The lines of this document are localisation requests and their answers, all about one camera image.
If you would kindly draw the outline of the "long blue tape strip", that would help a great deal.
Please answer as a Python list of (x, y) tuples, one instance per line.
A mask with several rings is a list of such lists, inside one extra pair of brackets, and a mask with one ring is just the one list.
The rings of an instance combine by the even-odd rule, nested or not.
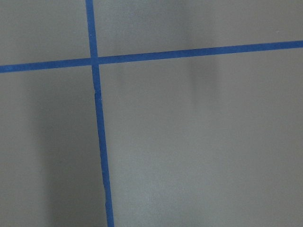
[(102, 172), (102, 180), (103, 180), (103, 186), (105, 192), (105, 210), (106, 210), (107, 226), (113, 227), (114, 215), (113, 215), (113, 207), (112, 207), (110, 177), (109, 177), (108, 158), (107, 158), (107, 143), (106, 143), (106, 134), (105, 134), (105, 125), (104, 125), (102, 89), (100, 82), (100, 67), (98, 63), (98, 48), (97, 48), (93, 1), (87, 0), (85, 1), (85, 5), (86, 5), (86, 15), (87, 15), (87, 24), (88, 24), (88, 34), (89, 34), (89, 51), (90, 51), (90, 60), (91, 60), (92, 79), (93, 79), (93, 86), (95, 92), (94, 98), (95, 98), (98, 140), (99, 140), (99, 149), (100, 149), (101, 172)]

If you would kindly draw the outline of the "crossing blue tape strip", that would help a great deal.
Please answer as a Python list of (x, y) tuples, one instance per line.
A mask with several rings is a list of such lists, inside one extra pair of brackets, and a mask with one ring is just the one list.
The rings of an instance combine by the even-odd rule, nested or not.
[(91, 66), (93, 69), (95, 69), (102, 64), (176, 59), (176, 58), (233, 54), (233, 53), (243, 53), (243, 52), (274, 51), (274, 50), (284, 50), (284, 49), (297, 49), (302, 47), (303, 47), (302, 40), (276, 42), (276, 43), (262, 43), (262, 44), (245, 44), (245, 45), (210, 47), (210, 48), (201, 48), (201, 49), (176, 50), (176, 51), (167, 51), (167, 52), (149, 52), (149, 53), (138, 53), (138, 54), (127, 54), (127, 55), (103, 56), (93, 59), (83, 58), (83, 59), (3, 65), (0, 67), (0, 72), (11, 73), (11, 72), (60, 69), (60, 68), (71, 68), (71, 67), (81, 67), (81, 66)]

